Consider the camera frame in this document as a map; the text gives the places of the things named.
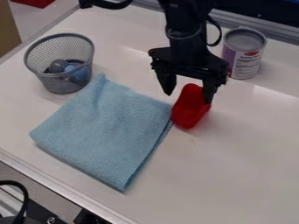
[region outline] blue cloth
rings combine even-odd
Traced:
[[[44,151],[124,191],[171,125],[170,105],[101,74],[30,136]]]

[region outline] white table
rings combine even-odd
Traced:
[[[78,32],[95,44],[94,73],[174,102],[150,70],[150,48],[166,46],[163,14],[78,10],[46,35]],[[209,37],[216,31],[209,27]],[[39,150],[28,132],[71,95],[50,94],[20,51],[0,66],[0,159],[113,223],[281,224],[299,215],[299,47],[269,40],[261,72],[230,80],[197,128],[170,130],[126,193]],[[220,54],[221,45],[212,49]]]

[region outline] metal can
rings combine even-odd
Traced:
[[[253,78],[259,72],[266,44],[266,37],[259,31],[237,28],[227,32],[222,59],[229,63],[228,76],[236,80]]]

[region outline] metal mesh basket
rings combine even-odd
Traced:
[[[93,42],[75,33],[60,33],[42,38],[34,43],[24,55],[24,63],[35,73],[45,88],[55,94],[76,92],[91,79],[94,57]],[[66,60],[75,69],[64,73],[50,73],[49,66],[55,60]],[[84,79],[76,79],[78,72],[84,71]]]

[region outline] blue object in basket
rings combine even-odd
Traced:
[[[65,68],[65,72],[71,72],[72,70],[76,69],[77,67],[74,65],[68,65]],[[76,80],[85,80],[88,76],[88,69],[87,67],[82,67],[79,69],[79,71],[76,71],[72,74],[72,77],[74,77]]]
[[[67,67],[68,63],[64,59],[56,59],[49,66],[49,72],[51,74],[63,73]]]
[[[170,110],[102,74],[30,136],[56,158],[124,191],[170,129]]]

